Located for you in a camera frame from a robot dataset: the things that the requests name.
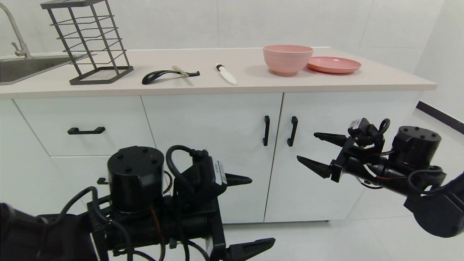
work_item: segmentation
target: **countertop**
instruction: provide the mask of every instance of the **countertop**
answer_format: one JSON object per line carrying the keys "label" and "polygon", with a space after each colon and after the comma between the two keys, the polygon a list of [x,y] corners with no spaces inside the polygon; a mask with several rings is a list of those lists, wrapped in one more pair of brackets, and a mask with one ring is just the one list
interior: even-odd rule
{"label": "countertop", "polygon": [[[313,56],[335,56],[362,63],[361,69],[348,75],[333,75],[307,68],[292,77],[269,71],[261,48],[243,49],[181,49],[128,51],[134,71],[108,85],[70,85],[77,76],[72,65],[65,65],[13,85],[0,86],[0,99],[53,98],[88,96],[129,96],[214,93],[267,93],[315,91],[411,91],[434,90],[437,84],[333,48],[315,48]],[[103,54],[96,57],[105,58]],[[117,65],[125,65],[123,56]],[[238,86],[224,81],[214,66],[223,64],[236,78]],[[142,78],[149,72],[172,70],[177,65],[186,72],[200,71],[200,76],[181,78],[166,74],[149,85]],[[81,65],[82,72],[90,71]]]}

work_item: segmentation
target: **sticker label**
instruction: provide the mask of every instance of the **sticker label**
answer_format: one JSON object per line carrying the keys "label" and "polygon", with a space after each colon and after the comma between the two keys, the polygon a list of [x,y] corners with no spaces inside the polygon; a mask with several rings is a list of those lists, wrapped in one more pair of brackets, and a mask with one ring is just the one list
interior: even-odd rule
{"label": "sticker label", "polygon": [[222,163],[213,159],[214,175],[218,185],[227,184],[226,173]]}
{"label": "sticker label", "polygon": [[349,128],[353,128],[353,130],[358,129],[358,128],[359,128],[359,124],[361,124],[361,121],[362,121],[362,118],[352,121],[351,124],[349,125],[348,129],[349,129]]}

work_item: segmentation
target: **bowl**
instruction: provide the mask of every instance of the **bowl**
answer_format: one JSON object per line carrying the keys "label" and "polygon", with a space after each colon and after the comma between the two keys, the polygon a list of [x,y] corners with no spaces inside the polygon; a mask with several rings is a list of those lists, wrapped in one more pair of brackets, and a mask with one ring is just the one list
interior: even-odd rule
{"label": "bowl", "polygon": [[313,55],[313,48],[296,45],[273,45],[263,48],[269,69],[280,75],[294,75],[302,70]]}

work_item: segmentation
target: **pink bowl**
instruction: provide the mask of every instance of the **pink bowl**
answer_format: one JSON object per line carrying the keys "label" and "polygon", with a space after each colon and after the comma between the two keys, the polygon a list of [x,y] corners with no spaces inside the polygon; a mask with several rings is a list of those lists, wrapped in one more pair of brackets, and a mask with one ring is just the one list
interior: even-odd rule
{"label": "pink bowl", "polygon": [[350,73],[361,68],[361,63],[350,59],[316,56],[309,59],[308,68],[328,73]]}
{"label": "pink bowl", "polygon": [[303,69],[311,56],[313,48],[294,45],[274,45],[263,48],[264,61],[276,74],[293,75]]}

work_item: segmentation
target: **white cabinet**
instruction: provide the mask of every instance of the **white cabinet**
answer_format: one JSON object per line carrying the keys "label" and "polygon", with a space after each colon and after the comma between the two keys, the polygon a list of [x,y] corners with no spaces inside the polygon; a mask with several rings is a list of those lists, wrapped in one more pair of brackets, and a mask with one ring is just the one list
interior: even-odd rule
{"label": "white cabinet", "polygon": [[[365,117],[379,125],[391,119],[384,150],[404,118],[413,110],[417,91],[285,93],[265,222],[345,219],[364,187],[350,175],[340,183],[323,179],[296,160],[297,155],[330,164],[340,147],[321,141],[315,132],[348,135],[352,120]],[[298,119],[294,144],[291,119]]]}
{"label": "white cabinet", "polygon": [[[134,145],[154,147],[140,96],[18,99],[19,109],[50,156],[113,155]],[[70,135],[68,130],[100,134]]]}
{"label": "white cabinet", "polygon": [[[75,195],[12,100],[0,100],[0,200],[31,215],[57,214]],[[78,201],[69,213],[86,208]]]}
{"label": "white cabinet", "polygon": [[[142,100],[156,147],[163,153],[177,144],[206,149],[223,163],[226,173],[253,179],[219,196],[223,222],[263,222],[282,94],[143,96]],[[270,120],[267,146],[263,145],[265,116]],[[192,164],[182,151],[173,154],[173,161],[181,172]]]}
{"label": "white cabinet", "polygon": [[[108,178],[107,162],[110,156],[51,158],[74,194],[89,186],[97,188],[98,197],[110,194],[108,185],[97,185],[99,178]],[[91,200],[91,194],[87,194],[86,198]]]}

